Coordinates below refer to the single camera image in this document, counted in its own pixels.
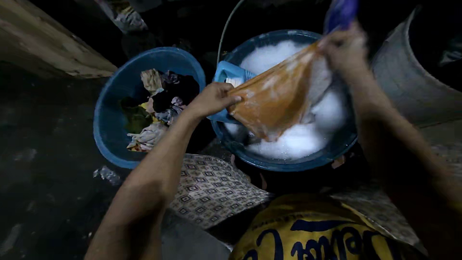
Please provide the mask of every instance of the laundry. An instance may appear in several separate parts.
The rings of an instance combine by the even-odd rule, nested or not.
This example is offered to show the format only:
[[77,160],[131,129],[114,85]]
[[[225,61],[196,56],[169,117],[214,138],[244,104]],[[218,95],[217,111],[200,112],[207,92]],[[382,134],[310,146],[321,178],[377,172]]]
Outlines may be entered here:
[[170,107],[170,100],[178,97],[183,105],[188,105],[198,94],[199,84],[192,76],[183,76],[173,71],[162,73],[155,69],[141,72],[144,88],[153,98],[153,109],[156,112]]
[[175,72],[149,69],[141,72],[141,81],[149,92],[147,102],[141,103],[131,97],[120,101],[126,117],[125,129],[132,141],[130,151],[148,152],[160,140],[173,122],[196,96],[199,84],[192,76]]
[[164,91],[162,88],[162,77],[156,69],[142,71],[141,81],[143,81],[143,86],[151,93],[151,96]]
[[183,109],[186,108],[186,106],[183,105],[183,100],[181,100],[179,97],[174,97],[171,103],[173,105],[167,110],[160,113],[155,113],[155,117],[158,120],[167,123],[167,125],[171,125],[181,114],[181,112],[183,112]]
[[124,126],[127,132],[140,133],[143,128],[152,123],[152,116],[150,113],[140,106],[135,99],[124,97],[120,100],[119,104],[127,118],[127,123]]
[[332,75],[317,53],[317,44],[301,50],[268,71],[230,90],[243,101],[229,114],[257,137],[276,141],[285,130],[305,120],[310,106],[323,96]]
[[134,152],[149,152],[168,130],[163,123],[156,121],[144,128],[139,134],[127,134],[132,138],[127,149]]

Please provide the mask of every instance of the blue plastic item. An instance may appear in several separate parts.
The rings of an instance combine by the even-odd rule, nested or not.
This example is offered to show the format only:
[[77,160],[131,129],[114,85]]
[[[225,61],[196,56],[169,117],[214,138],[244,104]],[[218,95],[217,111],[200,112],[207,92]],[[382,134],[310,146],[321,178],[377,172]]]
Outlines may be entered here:
[[324,34],[348,30],[358,12],[358,0],[333,0],[324,20]]
[[[225,61],[239,65],[248,54],[255,50],[255,48],[267,45],[277,45],[279,42],[286,40],[292,40],[299,44],[310,44],[320,38],[320,34],[309,31],[272,31],[247,40],[229,53],[225,57]],[[339,85],[339,87],[344,87],[342,93],[344,93],[345,98],[348,100],[349,95],[346,86]],[[336,158],[347,152],[353,144],[355,144],[358,135],[354,124],[354,113],[352,107],[349,107],[347,112],[349,114],[347,122],[349,123],[335,134],[331,142],[329,142],[325,148],[298,160],[268,159],[261,155],[254,154],[246,150],[242,143],[234,140],[225,128],[223,122],[212,120],[212,127],[221,143],[246,163],[269,171],[300,172],[333,162]]]
[[107,81],[101,91],[95,107],[93,137],[101,154],[110,162],[122,168],[135,168],[146,153],[132,152],[126,149],[131,138],[127,136],[124,125],[127,122],[119,100],[132,97],[145,102],[144,87],[140,74],[155,68],[162,72],[174,71],[181,75],[191,75],[205,87],[205,74],[201,65],[188,52],[161,47],[145,51],[125,63]]
[[[256,74],[248,70],[245,70],[239,66],[236,66],[226,61],[220,61],[218,63],[217,71],[215,72],[215,77],[213,81],[214,82],[225,82],[226,78],[233,78],[233,79],[239,78],[242,80],[242,82],[246,82],[255,76]],[[241,124],[241,122],[237,121],[232,116],[230,116],[226,109],[223,109],[222,111],[216,114],[208,116],[207,118],[210,120],[215,120],[215,121],[220,121],[220,122],[225,122],[225,123]]]

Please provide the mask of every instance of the yellow shirt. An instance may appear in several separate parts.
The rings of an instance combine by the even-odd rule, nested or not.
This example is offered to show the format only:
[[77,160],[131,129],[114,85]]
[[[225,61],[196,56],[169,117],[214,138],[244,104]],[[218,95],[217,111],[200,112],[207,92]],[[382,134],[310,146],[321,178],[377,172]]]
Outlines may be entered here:
[[340,202],[309,194],[279,197],[260,212],[231,260],[421,259]]

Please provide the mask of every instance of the foam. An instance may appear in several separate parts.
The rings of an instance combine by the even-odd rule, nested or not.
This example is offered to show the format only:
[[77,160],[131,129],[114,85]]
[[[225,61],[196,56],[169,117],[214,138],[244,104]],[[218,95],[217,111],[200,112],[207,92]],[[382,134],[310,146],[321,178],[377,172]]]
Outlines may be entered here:
[[256,48],[239,66],[257,75],[262,74],[308,46],[309,44],[300,45],[289,40]]
[[[286,58],[299,52],[308,45],[297,45],[293,41],[283,41],[278,45],[269,45],[255,49],[244,58],[240,67],[261,74]],[[309,124],[296,124],[287,129],[277,141],[253,143],[246,146],[248,151],[266,158],[296,160],[309,156],[323,149],[333,134],[338,131],[346,121],[345,101],[335,89],[329,89],[321,100],[312,107],[306,122]],[[238,142],[244,142],[249,131],[236,124],[225,124],[225,127]]]

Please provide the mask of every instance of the orange cloth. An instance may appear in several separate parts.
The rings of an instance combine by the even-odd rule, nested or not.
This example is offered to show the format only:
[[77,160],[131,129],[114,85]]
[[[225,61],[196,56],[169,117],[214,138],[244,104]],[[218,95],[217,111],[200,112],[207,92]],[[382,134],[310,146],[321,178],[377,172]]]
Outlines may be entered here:
[[243,100],[229,107],[229,114],[257,137],[276,141],[286,129],[300,123],[311,104],[308,94],[314,82],[313,64],[324,61],[316,50],[317,42],[230,90],[228,95]]

